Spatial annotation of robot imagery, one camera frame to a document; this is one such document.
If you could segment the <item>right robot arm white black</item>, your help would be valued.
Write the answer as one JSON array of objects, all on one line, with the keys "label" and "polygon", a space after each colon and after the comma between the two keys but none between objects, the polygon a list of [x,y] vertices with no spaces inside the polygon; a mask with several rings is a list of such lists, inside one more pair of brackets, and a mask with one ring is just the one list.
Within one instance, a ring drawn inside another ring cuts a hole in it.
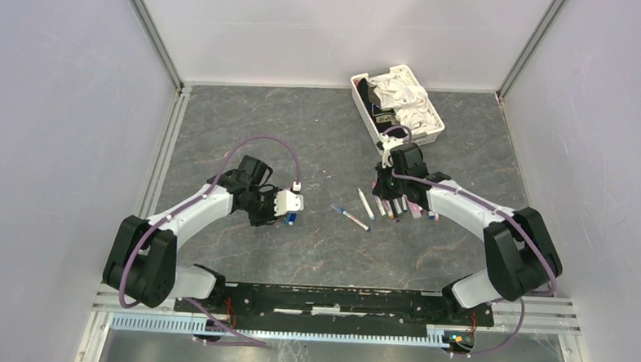
[{"label": "right robot arm white black", "polygon": [[431,173],[415,143],[386,137],[378,141],[374,195],[400,198],[427,213],[439,214],[478,237],[484,245],[485,268],[442,290],[440,314],[461,324],[474,307],[501,299],[517,301],[526,294],[552,295],[563,269],[540,212],[514,210],[476,195],[442,172]]}]

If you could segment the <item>aluminium frame rail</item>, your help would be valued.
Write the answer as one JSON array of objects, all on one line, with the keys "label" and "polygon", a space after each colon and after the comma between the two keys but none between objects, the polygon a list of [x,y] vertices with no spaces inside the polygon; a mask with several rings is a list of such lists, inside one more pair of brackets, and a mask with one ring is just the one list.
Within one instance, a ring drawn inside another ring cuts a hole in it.
[{"label": "aluminium frame rail", "polygon": [[135,214],[142,219],[156,212],[193,87],[194,85],[182,87],[174,97],[172,108],[166,119],[166,125],[159,139],[158,150],[156,150],[153,158],[153,167],[149,171],[141,201],[135,208]]},{"label": "aluminium frame rail", "polygon": [[[521,333],[580,335],[581,329],[570,298],[533,297],[523,299],[524,319]],[[494,324],[489,331],[509,333],[521,319],[519,302],[498,302],[491,306]]]}]

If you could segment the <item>aluminium frame rail left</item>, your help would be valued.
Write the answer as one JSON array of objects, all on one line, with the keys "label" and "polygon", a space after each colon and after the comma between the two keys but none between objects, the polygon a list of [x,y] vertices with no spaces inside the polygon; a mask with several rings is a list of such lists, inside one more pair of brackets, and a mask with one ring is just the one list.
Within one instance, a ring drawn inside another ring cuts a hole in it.
[{"label": "aluminium frame rail left", "polygon": [[156,150],[153,158],[153,167],[149,171],[141,201],[135,208],[135,214],[142,219],[156,212],[193,87],[194,85],[182,87],[174,97],[172,108],[166,119],[166,125],[159,139],[158,150]]}]

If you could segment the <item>pink highlighter pen body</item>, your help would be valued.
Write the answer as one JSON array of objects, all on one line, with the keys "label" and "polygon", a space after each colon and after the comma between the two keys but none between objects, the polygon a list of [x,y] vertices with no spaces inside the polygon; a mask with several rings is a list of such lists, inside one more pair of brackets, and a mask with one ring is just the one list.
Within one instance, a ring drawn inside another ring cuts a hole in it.
[{"label": "pink highlighter pen body", "polygon": [[418,218],[422,217],[422,209],[420,208],[419,205],[410,202],[409,203],[409,209],[410,209],[410,213],[411,213],[411,215],[413,216],[414,219],[418,219]]}]

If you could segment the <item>crumpled white cloth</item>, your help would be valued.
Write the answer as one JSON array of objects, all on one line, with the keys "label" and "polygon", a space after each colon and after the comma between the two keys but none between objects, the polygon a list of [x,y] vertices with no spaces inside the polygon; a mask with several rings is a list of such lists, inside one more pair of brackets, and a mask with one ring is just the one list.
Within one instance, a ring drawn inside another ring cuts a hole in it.
[{"label": "crumpled white cloth", "polygon": [[394,108],[401,125],[411,130],[428,132],[439,125],[431,110],[426,89],[418,82],[407,65],[390,68],[387,73],[369,77],[376,87],[384,108]]}]

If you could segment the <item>black item in basket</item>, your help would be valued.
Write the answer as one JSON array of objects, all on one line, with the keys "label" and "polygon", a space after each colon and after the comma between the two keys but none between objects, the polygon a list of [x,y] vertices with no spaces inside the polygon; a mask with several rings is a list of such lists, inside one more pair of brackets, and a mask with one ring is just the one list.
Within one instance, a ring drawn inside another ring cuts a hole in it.
[{"label": "black item in basket", "polygon": [[392,137],[406,137],[407,134],[396,116],[394,108],[384,108],[376,87],[366,77],[353,79],[353,100],[367,127],[372,127],[372,136],[387,132]]}]

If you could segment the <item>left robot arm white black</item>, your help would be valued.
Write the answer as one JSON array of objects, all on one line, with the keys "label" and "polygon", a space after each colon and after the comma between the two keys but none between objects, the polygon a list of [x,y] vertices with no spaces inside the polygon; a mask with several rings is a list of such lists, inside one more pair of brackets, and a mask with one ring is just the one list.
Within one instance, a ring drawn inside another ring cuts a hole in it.
[{"label": "left robot arm white black", "polygon": [[213,176],[186,201],[146,219],[123,219],[103,283],[119,291],[123,307],[156,307],[167,298],[194,298],[203,311],[219,311],[226,301],[224,276],[199,264],[183,267],[178,252],[206,226],[237,211],[247,213],[250,225],[259,227],[301,210],[301,183],[276,187],[268,181],[272,172],[268,164],[245,155],[237,168]]}]

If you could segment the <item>white plastic basket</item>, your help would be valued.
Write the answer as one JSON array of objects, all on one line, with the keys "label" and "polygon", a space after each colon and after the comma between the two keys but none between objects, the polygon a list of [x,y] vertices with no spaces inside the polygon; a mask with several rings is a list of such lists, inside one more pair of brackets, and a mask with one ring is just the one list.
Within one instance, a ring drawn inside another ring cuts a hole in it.
[{"label": "white plastic basket", "polygon": [[406,64],[375,76],[355,75],[350,84],[354,104],[377,152],[382,151],[378,145],[382,135],[405,137],[405,130],[410,130],[412,140],[425,145],[445,130],[428,92]]}]

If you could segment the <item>blue white pen cap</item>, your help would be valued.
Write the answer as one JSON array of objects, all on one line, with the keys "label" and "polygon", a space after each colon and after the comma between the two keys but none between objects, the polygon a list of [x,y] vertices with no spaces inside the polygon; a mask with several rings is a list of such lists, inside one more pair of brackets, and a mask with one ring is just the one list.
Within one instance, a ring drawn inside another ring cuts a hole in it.
[{"label": "blue white pen cap", "polygon": [[293,225],[294,225],[294,223],[295,223],[295,221],[296,221],[296,218],[297,218],[297,215],[296,215],[296,214],[292,214],[292,213],[287,214],[286,219],[285,219],[285,223],[286,223],[287,225],[291,225],[291,226],[293,226]]}]

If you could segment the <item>aluminium frame rail front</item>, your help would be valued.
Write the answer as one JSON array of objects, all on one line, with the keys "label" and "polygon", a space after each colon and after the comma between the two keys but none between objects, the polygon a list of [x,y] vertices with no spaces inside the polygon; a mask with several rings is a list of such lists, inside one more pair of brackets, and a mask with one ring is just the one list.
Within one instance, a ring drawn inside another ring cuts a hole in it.
[{"label": "aluminium frame rail front", "polygon": [[[524,319],[521,333],[580,335],[581,329],[570,298],[533,297],[523,299]],[[521,319],[519,302],[498,302],[491,306],[494,324],[489,331],[509,333]]]}]

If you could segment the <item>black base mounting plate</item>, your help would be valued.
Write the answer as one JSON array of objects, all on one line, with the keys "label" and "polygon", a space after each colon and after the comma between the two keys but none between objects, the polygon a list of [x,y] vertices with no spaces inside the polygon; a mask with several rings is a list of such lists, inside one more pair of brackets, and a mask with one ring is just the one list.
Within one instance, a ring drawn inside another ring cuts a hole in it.
[{"label": "black base mounting plate", "polygon": [[421,290],[220,282],[207,298],[170,298],[178,312],[201,305],[228,314],[235,330],[423,338],[430,325],[473,329],[495,323],[487,303],[466,309],[440,292]]}]

